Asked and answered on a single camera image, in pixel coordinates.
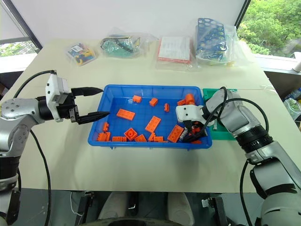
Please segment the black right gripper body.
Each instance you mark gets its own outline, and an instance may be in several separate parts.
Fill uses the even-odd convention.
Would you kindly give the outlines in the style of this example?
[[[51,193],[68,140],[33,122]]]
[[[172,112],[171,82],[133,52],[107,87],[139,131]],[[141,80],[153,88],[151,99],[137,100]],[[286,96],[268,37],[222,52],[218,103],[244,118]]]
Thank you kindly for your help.
[[[201,130],[205,128],[205,124],[199,121],[186,120],[183,123],[185,127],[191,129],[191,132],[201,132]]]

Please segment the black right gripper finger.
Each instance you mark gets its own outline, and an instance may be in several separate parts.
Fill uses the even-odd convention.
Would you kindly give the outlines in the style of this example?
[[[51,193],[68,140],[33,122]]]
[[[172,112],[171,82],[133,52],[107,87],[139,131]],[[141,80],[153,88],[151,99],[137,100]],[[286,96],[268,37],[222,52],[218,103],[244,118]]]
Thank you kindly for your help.
[[[188,129],[187,127],[184,128],[184,131],[179,137],[179,141],[181,142],[188,142],[191,138],[191,129]]]
[[[196,129],[193,129],[192,131],[188,132],[184,136],[183,142],[184,143],[194,142],[194,141],[199,140],[202,137],[206,137],[206,136],[207,136],[207,132],[205,129],[196,128]]]

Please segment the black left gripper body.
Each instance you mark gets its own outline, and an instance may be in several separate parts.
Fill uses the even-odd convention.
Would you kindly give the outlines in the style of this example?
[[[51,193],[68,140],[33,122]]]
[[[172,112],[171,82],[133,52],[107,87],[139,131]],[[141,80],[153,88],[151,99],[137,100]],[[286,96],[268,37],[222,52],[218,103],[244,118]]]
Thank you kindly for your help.
[[[65,101],[56,107],[60,118],[70,119],[71,122],[79,122],[79,112],[75,104],[75,98],[72,93],[69,93]]]

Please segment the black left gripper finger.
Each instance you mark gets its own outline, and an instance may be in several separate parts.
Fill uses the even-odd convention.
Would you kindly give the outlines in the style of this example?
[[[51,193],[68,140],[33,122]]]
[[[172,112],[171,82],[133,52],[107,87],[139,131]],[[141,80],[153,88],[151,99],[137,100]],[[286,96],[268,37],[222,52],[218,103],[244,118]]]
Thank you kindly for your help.
[[[88,113],[87,115],[78,117],[78,124],[80,125],[80,124],[95,122],[95,121],[98,121],[98,120],[108,116],[109,114],[110,114],[110,112]]]
[[[73,98],[75,98],[76,96],[93,96],[102,92],[102,89],[95,87],[80,87],[71,89],[71,95],[73,96]]]

